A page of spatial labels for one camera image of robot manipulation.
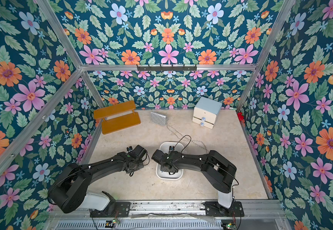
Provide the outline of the white plastic storage tray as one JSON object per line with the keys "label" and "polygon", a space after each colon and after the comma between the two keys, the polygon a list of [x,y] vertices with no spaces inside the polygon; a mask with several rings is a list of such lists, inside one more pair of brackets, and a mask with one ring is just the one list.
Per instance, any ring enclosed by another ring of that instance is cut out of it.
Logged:
{"label": "white plastic storage tray", "polygon": [[171,152],[183,150],[184,145],[177,142],[164,142],[160,145],[159,150],[164,154],[162,164],[157,164],[156,175],[162,180],[179,180],[183,176],[183,170],[177,170],[172,165]]}

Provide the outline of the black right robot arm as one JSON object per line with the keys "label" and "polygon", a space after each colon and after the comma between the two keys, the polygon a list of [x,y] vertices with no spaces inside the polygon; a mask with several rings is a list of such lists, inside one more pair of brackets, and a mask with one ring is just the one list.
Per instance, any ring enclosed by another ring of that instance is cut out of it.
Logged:
{"label": "black right robot arm", "polygon": [[209,183],[218,191],[218,204],[229,209],[233,204],[233,187],[239,185],[235,179],[236,166],[215,150],[208,154],[190,155],[178,151],[169,154],[156,150],[152,160],[168,173],[180,170],[192,170],[202,173]]}

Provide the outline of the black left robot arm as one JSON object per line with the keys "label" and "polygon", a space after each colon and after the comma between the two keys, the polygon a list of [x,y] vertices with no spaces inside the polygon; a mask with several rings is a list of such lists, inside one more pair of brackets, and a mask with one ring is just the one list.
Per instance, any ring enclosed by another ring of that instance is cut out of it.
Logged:
{"label": "black left robot arm", "polygon": [[104,210],[110,204],[110,195],[91,192],[88,187],[95,181],[117,172],[133,176],[144,167],[147,150],[138,145],[128,147],[126,152],[92,164],[71,163],[58,174],[48,190],[48,202],[67,214],[78,209]]}

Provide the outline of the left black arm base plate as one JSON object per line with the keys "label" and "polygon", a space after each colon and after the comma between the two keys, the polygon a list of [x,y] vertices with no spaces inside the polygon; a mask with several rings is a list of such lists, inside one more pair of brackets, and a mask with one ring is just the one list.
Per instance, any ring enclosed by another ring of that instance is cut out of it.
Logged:
{"label": "left black arm base plate", "polygon": [[110,202],[102,211],[92,210],[90,216],[92,218],[123,218],[129,216],[130,209],[131,202]]}

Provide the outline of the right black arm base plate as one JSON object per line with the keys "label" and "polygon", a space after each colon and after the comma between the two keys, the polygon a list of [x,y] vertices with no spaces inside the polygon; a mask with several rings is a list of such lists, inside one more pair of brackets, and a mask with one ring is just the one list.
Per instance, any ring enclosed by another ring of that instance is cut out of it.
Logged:
{"label": "right black arm base plate", "polygon": [[212,217],[244,217],[245,213],[241,202],[233,201],[230,208],[225,208],[216,202],[204,202],[206,216]]}

